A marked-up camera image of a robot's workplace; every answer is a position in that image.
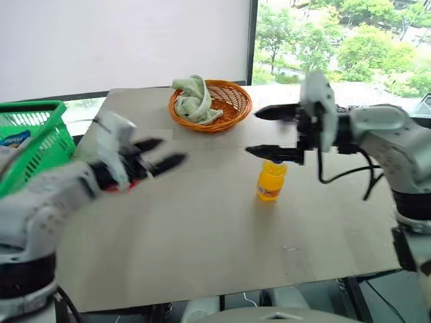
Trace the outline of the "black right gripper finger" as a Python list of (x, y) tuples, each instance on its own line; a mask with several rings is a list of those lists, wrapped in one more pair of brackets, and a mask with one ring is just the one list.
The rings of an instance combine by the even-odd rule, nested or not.
[(257, 118), (273, 121), (293, 121), (296, 117), (299, 103), (273, 104), (255, 112)]
[(278, 145), (257, 145), (246, 147), (245, 151), (261, 159), (272, 162), (293, 162), (304, 164), (304, 150), (299, 148), (286, 148)]

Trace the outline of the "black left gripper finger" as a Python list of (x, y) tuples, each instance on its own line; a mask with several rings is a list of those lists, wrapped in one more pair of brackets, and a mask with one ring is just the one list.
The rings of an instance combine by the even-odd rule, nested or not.
[(152, 176), (159, 176), (163, 173), (169, 172), (181, 165), (187, 158), (184, 153), (173, 153), (150, 166), (149, 172)]
[(161, 138), (149, 138), (134, 143), (134, 147), (140, 152), (147, 152), (154, 150), (157, 146), (163, 143)]

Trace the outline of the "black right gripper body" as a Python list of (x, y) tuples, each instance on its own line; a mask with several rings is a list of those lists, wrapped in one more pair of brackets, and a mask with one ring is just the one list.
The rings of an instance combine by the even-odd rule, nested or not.
[(304, 108), (299, 107), (296, 114), (296, 128), (298, 140), (296, 148), (305, 151), (317, 151), (318, 160), (322, 158), (321, 133), (323, 132), (324, 108), (320, 102), (312, 104), (312, 116), (309, 116)]

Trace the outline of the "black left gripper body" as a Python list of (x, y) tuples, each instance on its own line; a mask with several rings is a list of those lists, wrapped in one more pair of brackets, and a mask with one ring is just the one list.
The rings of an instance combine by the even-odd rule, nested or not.
[(124, 165), (126, 174), (130, 182), (137, 182), (148, 177), (150, 161), (144, 160), (142, 155), (146, 152), (140, 152), (134, 147), (134, 144), (123, 146), (119, 150), (121, 161)]

